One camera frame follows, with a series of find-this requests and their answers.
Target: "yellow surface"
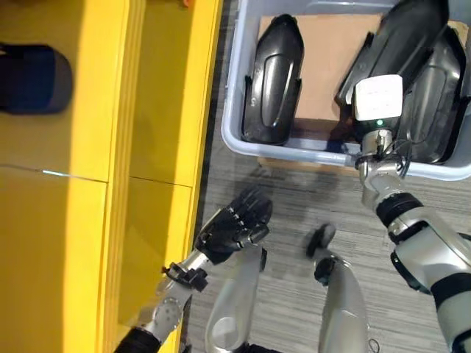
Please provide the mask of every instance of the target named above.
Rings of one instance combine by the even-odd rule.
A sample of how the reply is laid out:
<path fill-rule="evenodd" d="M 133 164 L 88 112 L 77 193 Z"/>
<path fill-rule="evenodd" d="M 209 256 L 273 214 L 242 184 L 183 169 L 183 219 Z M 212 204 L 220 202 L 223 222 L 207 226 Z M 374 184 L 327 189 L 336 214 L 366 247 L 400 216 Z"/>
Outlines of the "yellow surface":
<path fill-rule="evenodd" d="M 160 269 L 185 256 L 191 188 L 131 178 L 118 322 L 131 319 L 155 292 Z M 178 345 L 169 340 L 168 352 Z"/>
<path fill-rule="evenodd" d="M 178 1 L 148 1 L 131 176 L 194 186 L 221 3 L 196 0 L 188 11 Z"/>
<path fill-rule="evenodd" d="M 6 351 L 111 352 L 160 266 L 188 253 L 221 4 L 0 0 L 0 39 L 52 45 L 75 80 L 64 113 L 0 114 Z"/>
<path fill-rule="evenodd" d="M 0 168 L 1 347 L 94 352 L 106 184 Z"/>
<path fill-rule="evenodd" d="M 125 0 L 0 1 L 1 42 L 47 43 L 74 73 L 63 113 L 0 114 L 0 165 L 108 180 L 128 12 Z"/>

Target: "storage bin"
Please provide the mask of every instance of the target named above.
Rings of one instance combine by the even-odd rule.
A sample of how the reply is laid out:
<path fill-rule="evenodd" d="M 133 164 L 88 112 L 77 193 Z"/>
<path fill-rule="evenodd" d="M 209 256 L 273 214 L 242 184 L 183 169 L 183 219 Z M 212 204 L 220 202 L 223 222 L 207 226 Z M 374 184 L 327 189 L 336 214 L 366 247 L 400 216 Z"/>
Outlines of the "storage bin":
<path fill-rule="evenodd" d="M 471 25 L 469 0 L 450 0 L 450 19 Z M 222 138 L 234 152 L 251 156 L 283 160 L 320 163 L 337 166 L 353 166 L 355 155 L 360 152 L 357 143 L 346 143 L 347 154 L 326 151 L 327 141 L 290 138 L 284 146 L 248 143 L 241 139 L 242 113 L 244 107 L 244 77 L 252 74 L 258 31 L 262 16 L 282 13 L 291 15 L 326 13 L 385 13 L 397 0 L 372 2 L 334 0 L 240 0 L 235 26 L 233 48 L 230 56 L 227 94 L 222 118 Z M 468 34 L 466 53 L 471 58 L 471 35 Z M 467 68 L 464 80 L 465 93 L 471 93 L 471 70 Z M 465 113 L 461 131 L 452 156 L 443 165 L 411 163 L 408 175 L 441 180 L 460 180 L 471 176 L 471 108 Z"/>

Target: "floor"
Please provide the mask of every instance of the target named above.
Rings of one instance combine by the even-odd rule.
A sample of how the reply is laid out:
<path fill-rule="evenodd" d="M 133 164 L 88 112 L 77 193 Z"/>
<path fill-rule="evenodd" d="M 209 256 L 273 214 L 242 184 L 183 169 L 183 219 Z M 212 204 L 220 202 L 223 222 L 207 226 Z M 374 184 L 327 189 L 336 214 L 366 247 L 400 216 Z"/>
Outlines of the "floor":
<path fill-rule="evenodd" d="M 201 219 L 208 220 L 246 185 L 257 182 L 272 197 L 269 256 L 261 274 L 251 343 L 285 353 L 316 352 L 326 290 L 303 256 L 306 235 L 324 222 L 337 234 L 332 249 L 352 264 L 362 287 L 369 336 L 385 353 L 446 352 L 433 299 L 409 289 L 389 260 L 392 244 L 379 220 L 361 204 L 353 176 L 270 170 L 253 157 L 231 152 L 221 139 L 224 86 L 237 0 L 224 3 L 210 109 Z M 440 182 L 406 178 L 408 189 L 460 232 L 470 232 L 471 179 Z M 204 352 L 205 325 L 230 263 L 214 268 L 204 293 L 195 294 L 187 318 L 193 352 Z"/>

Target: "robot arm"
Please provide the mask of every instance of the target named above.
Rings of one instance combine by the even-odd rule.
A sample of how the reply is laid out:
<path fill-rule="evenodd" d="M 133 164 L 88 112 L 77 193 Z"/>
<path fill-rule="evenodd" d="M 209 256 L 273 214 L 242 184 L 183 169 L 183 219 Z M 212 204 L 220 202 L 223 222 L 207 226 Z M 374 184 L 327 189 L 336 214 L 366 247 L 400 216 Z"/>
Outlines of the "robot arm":
<path fill-rule="evenodd" d="M 433 295 L 449 350 L 471 353 L 470 237 L 454 232 L 405 191 L 397 160 L 388 157 L 394 130 L 368 124 L 375 127 L 363 135 L 357 162 L 364 186 L 362 202 L 396 244 L 391 260 L 399 274 L 414 290 Z"/>
<path fill-rule="evenodd" d="M 157 352 L 178 327 L 194 290 L 205 289 L 207 270 L 226 261 L 233 252 L 263 239 L 269 232 L 271 214 L 272 202 L 258 188 L 246 189 L 220 209 L 198 234 L 190 256 L 164 268 L 166 277 L 158 285 L 154 299 L 141 309 L 137 324 L 115 352 Z"/>

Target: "black curved cover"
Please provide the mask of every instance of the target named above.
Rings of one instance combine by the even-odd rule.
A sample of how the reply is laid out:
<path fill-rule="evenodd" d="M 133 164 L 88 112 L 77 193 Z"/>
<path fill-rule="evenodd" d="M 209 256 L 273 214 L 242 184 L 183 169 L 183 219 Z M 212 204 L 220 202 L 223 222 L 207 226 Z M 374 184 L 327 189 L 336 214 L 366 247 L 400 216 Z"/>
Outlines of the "black curved cover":
<path fill-rule="evenodd" d="M 447 26 L 417 81 L 406 92 L 397 138 L 411 140 L 414 162 L 446 159 L 468 99 L 461 98 L 466 53 L 456 32 Z"/>
<path fill-rule="evenodd" d="M 296 19 L 274 18 L 258 41 L 253 76 L 245 79 L 245 141 L 281 145 L 288 140 L 301 89 L 303 56 Z"/>
<path fill-rule="evenodd" d="M 0 43 L 0 110 L 10 114 L 51 114 L 67 108 L 72 70 L 50 46 Z"/>
<path fill-rule="evenodd" d="M 335 100 L 351 104 L 362 79 L 399 74 L 406 91 L 432 54 L 448 22 L 447 0 L 402 0 L 383 17 L 376 35 L 369 33 Z"/>

